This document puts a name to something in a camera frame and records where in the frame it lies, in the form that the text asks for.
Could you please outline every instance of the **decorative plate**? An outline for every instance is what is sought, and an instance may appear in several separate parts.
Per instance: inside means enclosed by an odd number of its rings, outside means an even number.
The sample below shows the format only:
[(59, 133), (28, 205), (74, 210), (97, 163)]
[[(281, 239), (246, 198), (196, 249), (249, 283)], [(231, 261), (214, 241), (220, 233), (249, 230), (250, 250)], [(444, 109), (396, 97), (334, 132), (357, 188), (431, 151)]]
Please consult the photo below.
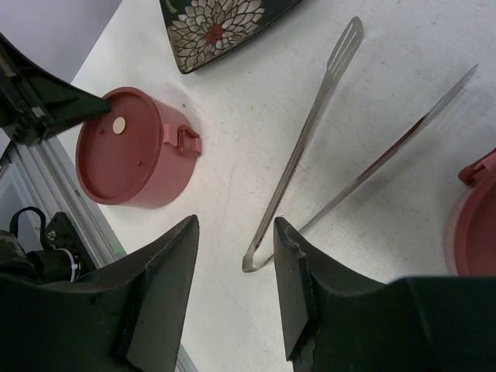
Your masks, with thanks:
[(301, 0), (160, 0), (177, 66), (190, 73), (233, 50)]

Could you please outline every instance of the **white flower design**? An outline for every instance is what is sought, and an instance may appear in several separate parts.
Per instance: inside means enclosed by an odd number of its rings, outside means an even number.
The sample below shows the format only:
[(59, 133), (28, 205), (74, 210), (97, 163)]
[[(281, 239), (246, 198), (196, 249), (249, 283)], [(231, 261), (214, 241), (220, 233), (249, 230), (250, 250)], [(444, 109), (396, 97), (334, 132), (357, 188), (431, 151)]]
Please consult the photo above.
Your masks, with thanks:
[(251, 35), (265, 9), (261, 0), (194, 0), (168, 27), (176, 61), (189, 72)]

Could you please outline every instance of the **red container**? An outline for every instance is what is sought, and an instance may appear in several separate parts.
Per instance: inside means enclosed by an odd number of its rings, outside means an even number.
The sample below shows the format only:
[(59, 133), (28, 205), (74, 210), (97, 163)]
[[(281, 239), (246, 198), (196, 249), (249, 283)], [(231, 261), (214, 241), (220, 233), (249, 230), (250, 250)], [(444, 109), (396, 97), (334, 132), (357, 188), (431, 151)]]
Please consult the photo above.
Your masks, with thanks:
[(446, 263), (453, 274), (496, 275), (496, 150), (465, 167), (458, 177), (474, 189), (449, 218)]
[(105, 205), (158, 208), (186, 187), (202, 152), (186, 117), (135, 88), (105, 97), (110, 113), (84, 123), (76, 170), (84, 192)]

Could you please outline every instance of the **container handle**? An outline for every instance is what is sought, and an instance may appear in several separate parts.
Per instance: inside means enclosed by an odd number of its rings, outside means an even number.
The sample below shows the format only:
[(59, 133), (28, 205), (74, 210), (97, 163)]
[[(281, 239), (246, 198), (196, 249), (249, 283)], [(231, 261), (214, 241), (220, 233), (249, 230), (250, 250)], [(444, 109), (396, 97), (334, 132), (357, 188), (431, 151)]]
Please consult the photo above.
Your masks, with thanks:
[(477, 174), (481, 171), (488, 169), (494, 171), (494, 157), (496, 157), (496, 149), (484, 155), (475, 163), (466, 166), (458, 173), (458, 178), (468, 186), (474, 186), (477, 183)]
[[(188, 136), (191, 139), (191, 147), (186, 148), (185, 138)], [(179, 126), (177, 128), (177, 151), (182, 157), (199, 157), (202, 155), (202, 140), (200, 135), (189, 126)]]

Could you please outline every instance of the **red flower center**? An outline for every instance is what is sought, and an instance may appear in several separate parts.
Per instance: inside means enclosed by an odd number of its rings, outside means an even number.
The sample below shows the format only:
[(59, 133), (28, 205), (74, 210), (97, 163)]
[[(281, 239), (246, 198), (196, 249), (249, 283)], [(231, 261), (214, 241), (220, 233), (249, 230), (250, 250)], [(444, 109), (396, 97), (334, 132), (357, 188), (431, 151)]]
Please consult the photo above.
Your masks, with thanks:
[(222, 39), (223, 33), (224, 29), (220, 25), (210, 26), (208, 32), (205, 35), (205, 38), (210, 44), (215, 44)]

